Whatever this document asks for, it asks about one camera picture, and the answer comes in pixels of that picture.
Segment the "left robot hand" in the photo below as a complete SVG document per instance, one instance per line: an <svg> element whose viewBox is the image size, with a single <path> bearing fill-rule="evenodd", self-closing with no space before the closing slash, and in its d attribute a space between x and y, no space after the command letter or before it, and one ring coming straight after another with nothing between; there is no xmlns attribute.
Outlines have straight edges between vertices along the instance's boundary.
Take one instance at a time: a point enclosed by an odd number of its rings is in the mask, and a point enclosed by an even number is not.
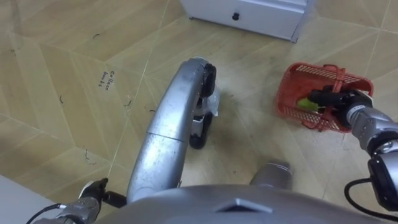
<svg viewBox="0 0 398 224"><path fill-rule="evenodd" d="M100 180L88 182L81 190L78 198L91 197L99 203L106 203L115 208L122 208L127 205L127 198L117 192L107 191L106 186L109 182L107 177Z"/></svg>

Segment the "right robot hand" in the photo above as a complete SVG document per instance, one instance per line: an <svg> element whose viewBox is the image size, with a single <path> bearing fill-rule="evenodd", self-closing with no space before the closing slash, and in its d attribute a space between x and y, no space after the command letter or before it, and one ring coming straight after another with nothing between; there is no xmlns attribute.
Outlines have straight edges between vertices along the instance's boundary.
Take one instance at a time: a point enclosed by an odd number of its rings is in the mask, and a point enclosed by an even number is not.
<svg viewBox="0 0 398 224"><path fill-rule="evenodd" d="M349 120L357 110L373 107L373 99L369 95L355 89L332 92L330 85L324 86L322 90L312 90L308 100L319 107L331 106L333 117L345 128L351 128Z"/></svg>

